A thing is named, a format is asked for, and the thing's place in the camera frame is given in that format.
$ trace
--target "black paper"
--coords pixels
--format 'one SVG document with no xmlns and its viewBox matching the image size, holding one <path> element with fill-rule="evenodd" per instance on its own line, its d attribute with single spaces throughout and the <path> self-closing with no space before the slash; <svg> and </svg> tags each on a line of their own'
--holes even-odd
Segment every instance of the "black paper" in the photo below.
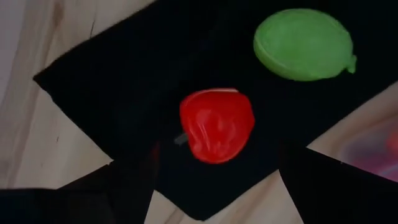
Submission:
<svg viewBox="0 0 398 224">
<path fill-rule="evenodd" d="M 398 222 L 398 183 L 291 143 L 279 161 L 305 224 Z"/>
<path fill-rule="evenodd" d="M 254 55 L 256 27 L 271 14 L 309 7 L 351 32 L 357 72 L 317 82 L 274 75 Z M 277 169 L 277 145 L 306 146 L 398 80 L 394 6 L 388 1 L 158 0 L 82 43 L 35 77 L 60 109 L 111 158 L 140 160 L 160 145 L 156 190 L 206 220 Z M 179 103 L 197 90 L 232 87 L 256 119 L 235 159 L 193 158 Z"/>
<path fill-rule="evenodd" d="M 144 223 L 154 191 L 159 153 L 138 163 L 113 161 L 57 190 L 0 190 L 0 223 Z"/>
</svg>

